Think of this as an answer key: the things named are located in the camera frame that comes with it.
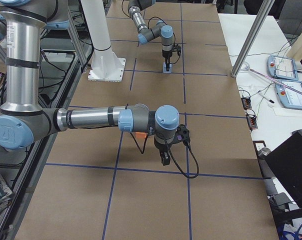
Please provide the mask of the light blue block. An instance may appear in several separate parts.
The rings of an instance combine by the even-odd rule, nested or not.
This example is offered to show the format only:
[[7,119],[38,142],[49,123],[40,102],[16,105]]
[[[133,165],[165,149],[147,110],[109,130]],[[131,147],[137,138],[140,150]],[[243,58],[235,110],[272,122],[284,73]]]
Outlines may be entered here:
[[170,74],[172,72],[172,64],[166,64],[165,62],[163,63],[162,67],[162,72],[164,74]]

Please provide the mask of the orange block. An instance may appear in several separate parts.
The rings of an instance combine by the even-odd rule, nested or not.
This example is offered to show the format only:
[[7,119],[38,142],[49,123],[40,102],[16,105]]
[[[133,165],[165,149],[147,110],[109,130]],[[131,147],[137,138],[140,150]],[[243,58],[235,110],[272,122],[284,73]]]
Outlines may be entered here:
[[135,137],[136,137],[137,139],[146,139],[147,136],[148,136],[148,134],[145,133],[145,132],[136,132],[136,133],[135,133]]

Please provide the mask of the metal grabber stick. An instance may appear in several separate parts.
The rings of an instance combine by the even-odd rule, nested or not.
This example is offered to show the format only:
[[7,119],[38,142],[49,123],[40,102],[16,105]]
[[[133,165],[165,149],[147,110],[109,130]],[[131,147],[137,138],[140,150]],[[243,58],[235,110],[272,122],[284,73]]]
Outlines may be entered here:
[[280,85],[280,86],[282,86],[282,87],[284,87],[284,88],[287,88],[287,89],[289,89],[289,90],[291,90],[291,91],[293,91],[293,92],[295,92],[295,93],[297,93],[297,94],[299,94],[299,95],[302,95],[302,92],[301,92],[301,91],[298,91],[298,90],[294,89],[293,87],[290,87],[290,86],[288,86],[288,85],[286,85],[286,84],[280,82],[279,80],[276,80],[275,78],[272,78],[272,77],[270,77],[270,76],[267,76],[267,75],[265,75],[265,74],[262,74],[262,73],[260,73],[260,72],[258,72],[258,71],[256,71],[256,70],[250,68],[250,66],[245,66],[245,67],[243,68],[243,70],[244,70],[244,71],[249,71],[249,72],[252,72],[252,73],[254,73],[254,74],[256,74],[256,75],[259,75],[259,76],[261,76],[261,77],[264,77],[264,78],[266,78],[266,79],[268,79],[268,80],[270,80],[270,81],[272,81],[272,82],[274,82],[274,83],[276,83],[276,84],[278,84],[278,85]]

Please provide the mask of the upper orange connector box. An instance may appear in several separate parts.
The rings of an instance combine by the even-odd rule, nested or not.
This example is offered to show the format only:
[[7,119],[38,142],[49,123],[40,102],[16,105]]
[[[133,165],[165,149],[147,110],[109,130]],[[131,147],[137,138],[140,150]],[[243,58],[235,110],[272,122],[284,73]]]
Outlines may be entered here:
[[241,102],[244,110],[248,110],[252,108],[251,98],[249,96],[242,97]]

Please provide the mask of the orange connector box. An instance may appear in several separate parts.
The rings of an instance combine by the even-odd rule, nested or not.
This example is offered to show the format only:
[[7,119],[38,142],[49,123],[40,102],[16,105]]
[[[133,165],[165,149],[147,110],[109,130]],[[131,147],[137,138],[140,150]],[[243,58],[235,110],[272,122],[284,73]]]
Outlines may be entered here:
[[248,110],[252,108],[251,98],[249,96],[242,97],[241,102],[244,110]]
[[255,114],[246,114],[246,120],[250,131],[258,129],[257,116]]

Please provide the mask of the lower orange connector box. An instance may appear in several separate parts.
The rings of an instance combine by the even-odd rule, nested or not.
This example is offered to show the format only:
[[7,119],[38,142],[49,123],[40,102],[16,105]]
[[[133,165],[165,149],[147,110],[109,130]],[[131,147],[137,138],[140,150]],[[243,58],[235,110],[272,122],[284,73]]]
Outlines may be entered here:
[[255,114],[246,114],[246,120],[250,131],[258,129],[257,116]]

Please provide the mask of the black marker pen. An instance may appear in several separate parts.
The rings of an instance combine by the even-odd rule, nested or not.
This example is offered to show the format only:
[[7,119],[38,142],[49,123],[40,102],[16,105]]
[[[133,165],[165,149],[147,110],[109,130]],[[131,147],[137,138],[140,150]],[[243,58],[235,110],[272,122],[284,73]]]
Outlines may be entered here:
[[270,97],[266,96],[264,93],[260,92],[259,95],[260,95],[263,99],[267,100],[268,102],[270,102],[270,103],[272,103],[272,104],[275,103]]

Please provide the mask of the metal cup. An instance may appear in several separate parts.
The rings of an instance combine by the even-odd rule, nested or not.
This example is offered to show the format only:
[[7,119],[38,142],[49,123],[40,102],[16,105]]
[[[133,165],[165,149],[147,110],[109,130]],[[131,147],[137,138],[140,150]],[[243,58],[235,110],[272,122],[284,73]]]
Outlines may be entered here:
[[257,157],[258,159],[264,160],[272,151],[267,148],[267,147],[263,147],[260,150],[258,150],[257,152]]

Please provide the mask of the upper teach pendant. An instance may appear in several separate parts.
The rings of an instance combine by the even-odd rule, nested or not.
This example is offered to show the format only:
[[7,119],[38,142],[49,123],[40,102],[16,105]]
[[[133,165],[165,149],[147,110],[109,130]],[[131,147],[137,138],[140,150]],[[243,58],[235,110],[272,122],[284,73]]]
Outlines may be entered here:
[[267,59],[267,69],[271,77],[298,81],[298,69],[293,58],[270,55]]

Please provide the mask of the teach pendant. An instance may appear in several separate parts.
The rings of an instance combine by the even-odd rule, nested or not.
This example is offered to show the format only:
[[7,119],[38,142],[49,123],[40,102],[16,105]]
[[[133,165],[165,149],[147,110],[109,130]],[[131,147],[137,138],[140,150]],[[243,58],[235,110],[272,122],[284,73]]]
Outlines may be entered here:
[[281,84],[275,84],[276,93],[282,106],[287,109],[302,110],[302,95],[293,91],[302,93],[302,81],[298,80],[279,80]]
[[293,58],[270,55],[267,59],[267,69],[271,77],[298,81],[298,69]]

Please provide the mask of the lower teach pendant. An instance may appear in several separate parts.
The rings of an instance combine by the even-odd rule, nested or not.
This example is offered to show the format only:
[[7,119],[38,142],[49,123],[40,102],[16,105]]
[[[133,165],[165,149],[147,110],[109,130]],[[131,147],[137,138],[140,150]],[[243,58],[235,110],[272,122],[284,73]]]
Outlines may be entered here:
[[287,109],[302,110],[302,95],[293,91],[302,93],[302,81],[298,80],[279,80],[281,84],[275,84],[276,93],[282,106]]

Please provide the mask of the white pedestal column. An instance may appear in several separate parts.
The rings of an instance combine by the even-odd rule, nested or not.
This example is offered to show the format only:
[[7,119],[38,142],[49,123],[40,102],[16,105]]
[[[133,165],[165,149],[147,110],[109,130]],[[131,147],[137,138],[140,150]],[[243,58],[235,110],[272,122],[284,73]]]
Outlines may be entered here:
[[126,59],[117,57],[112,50],[103,1],[82,1],[82,7],[94,49],[88,79],[121,82]]

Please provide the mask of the aluminium frame post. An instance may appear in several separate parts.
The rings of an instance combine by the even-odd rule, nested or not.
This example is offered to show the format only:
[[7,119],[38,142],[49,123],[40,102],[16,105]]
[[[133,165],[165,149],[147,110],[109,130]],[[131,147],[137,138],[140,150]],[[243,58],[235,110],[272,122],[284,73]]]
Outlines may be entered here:
[[244,44],[240,50],[240,53],[235,61],[235,64],[231,70],[231,77],[236,78],[242,65],[244,64],[246,57],[249,54],[249,51],[266,19],[268,13],[270,12],[272,5],[275,0],[264,0],[261,4],[261,7],[255,17],[255,20],[250,28],[250,31],[244,41]]

